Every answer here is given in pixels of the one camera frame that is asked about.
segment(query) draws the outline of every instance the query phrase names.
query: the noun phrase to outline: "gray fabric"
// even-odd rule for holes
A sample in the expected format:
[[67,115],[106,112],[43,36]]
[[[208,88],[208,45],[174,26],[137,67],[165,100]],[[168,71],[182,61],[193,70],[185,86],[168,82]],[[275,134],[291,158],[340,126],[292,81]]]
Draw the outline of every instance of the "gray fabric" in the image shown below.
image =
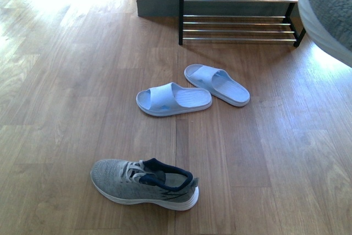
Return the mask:
[[309,0],[324,28],[352,51],[352,0]]

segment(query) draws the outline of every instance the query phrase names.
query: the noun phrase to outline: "chrome rod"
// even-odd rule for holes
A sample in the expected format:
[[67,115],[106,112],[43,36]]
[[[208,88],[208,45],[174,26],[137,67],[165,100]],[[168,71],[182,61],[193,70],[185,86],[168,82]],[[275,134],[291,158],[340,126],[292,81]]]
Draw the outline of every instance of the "chrome rod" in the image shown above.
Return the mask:
[[279,3],[297,3],[298,0],[184,0],[184,1],[217,1],[217,2],[279,2]]
[[191,25],[252,25],[252,26],[289,26],[289,23],[242,23],[242,22],[193,22],[185,21],[183,24]]
[[270,34],[293,34],[294,31],[264,31],[264,30],[183,30],[186,32],[214,32],[214,33],[270,33]]
[[226,16],[226,15],[183,15],[187,18],[270,18],[270,19],[284,19],[285,16]]
[[204,40],[204,41],[296,41],[296,39],[249,39],[249,38],[202,38],[185,37],[184,40]]

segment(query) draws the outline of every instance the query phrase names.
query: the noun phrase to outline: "laminate flooring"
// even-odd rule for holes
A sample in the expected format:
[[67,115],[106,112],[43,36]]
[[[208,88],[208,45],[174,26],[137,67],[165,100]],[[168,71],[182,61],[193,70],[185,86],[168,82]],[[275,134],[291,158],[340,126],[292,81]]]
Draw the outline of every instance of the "laminate flooring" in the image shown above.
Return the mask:
[[[155,118],[136,94],[193,63],[251,100]],[[350,235],[352,69],[300,47],[178,45],[177,18],[136,0],[0,0],[0,234]],[[119,205],[100,159],[152,157],[199,177],[188,211]]]

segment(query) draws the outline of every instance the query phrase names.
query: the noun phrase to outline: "sunlight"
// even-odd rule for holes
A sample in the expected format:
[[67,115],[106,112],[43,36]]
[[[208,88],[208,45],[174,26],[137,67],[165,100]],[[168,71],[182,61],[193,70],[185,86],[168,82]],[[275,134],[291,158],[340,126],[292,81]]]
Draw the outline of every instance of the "sunlight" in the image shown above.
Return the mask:
[[334,57],[328,55],[326,52],[321,50],[316,44],[311,46],[311,58],[315,61],[316,66],[321,70],[332,70],[335,72],[350,72],[351,68],[346,64],[340,62]]

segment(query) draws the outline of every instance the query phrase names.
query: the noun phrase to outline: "white shoelace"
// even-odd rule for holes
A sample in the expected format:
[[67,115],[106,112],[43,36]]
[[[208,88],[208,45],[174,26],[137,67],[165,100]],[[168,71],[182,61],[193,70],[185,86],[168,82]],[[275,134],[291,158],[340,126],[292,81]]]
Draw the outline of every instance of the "white shoelace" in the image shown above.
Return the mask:
[[125,180],[127,183],[138,183],[139,178],[145,176],[147,173],[150,173],[144,171],[144,164],[142,160],[139,162],[128,162],[125,168],[126,169],[122,170],[120,178],[121,181]]

